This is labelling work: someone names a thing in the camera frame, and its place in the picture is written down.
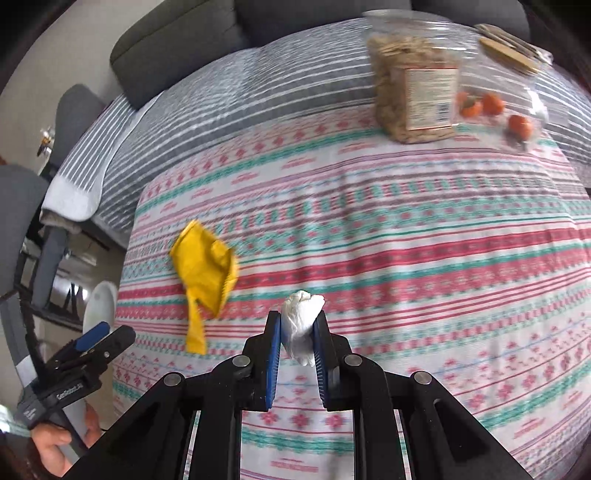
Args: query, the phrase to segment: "silver bolt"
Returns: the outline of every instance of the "silver bolt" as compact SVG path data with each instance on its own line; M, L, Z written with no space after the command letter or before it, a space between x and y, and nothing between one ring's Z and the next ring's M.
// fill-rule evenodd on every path
M232 363L236 367L246 367L251 362L251 359L246 355L238 355L232 359Z
M167 387L174 387L181 383L181 376L179 374L168 374L164 377L164 385Z
M420 383L421 385L429 385L429 383L431 383L431 380L433 380L433 377L431 376L431 374L421 370L414 374L414 379L417 383Z
M354 353L352 353L351 355L347 355L345 357L345 363L350 367L358 367L359 365L361 365L362 361L363 359L359 355L355 355Z

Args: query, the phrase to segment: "yellow glove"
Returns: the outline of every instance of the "yellow glove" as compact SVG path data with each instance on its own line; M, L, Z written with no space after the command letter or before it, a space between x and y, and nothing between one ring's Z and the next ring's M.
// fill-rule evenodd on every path
M170 249L189 303L187 352L207 352L205 331L197 303L218 316L238 279L234 251L196 220L192 220Z

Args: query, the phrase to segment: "clear plastic jar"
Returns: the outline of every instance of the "clear plastic jar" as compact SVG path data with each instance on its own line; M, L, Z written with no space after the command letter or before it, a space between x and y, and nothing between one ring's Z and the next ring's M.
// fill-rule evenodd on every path
M367 43L381 127L402 143L454 136L462 55L451 22L406 10L364 15L372 26Z

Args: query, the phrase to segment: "nutrition label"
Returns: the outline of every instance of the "nutrition label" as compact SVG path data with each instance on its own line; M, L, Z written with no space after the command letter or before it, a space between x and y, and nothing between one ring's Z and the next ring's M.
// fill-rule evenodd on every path
M450 127L457 95L457 69L407 69L407 130Z

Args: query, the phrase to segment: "hand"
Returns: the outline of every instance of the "hand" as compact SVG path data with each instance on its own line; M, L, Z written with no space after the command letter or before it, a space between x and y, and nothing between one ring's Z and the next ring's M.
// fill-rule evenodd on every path
M88 431L84 443L87 447L91 447L100 438L102 432L99 426L99 416L88 403L86 404L85 420ZM31 438L39 451L41 463L49 473L63 476L72 467L72 463L58 448L60 445L67 445L72 441L72 436L66 429L53 423L40 423L32 429Z

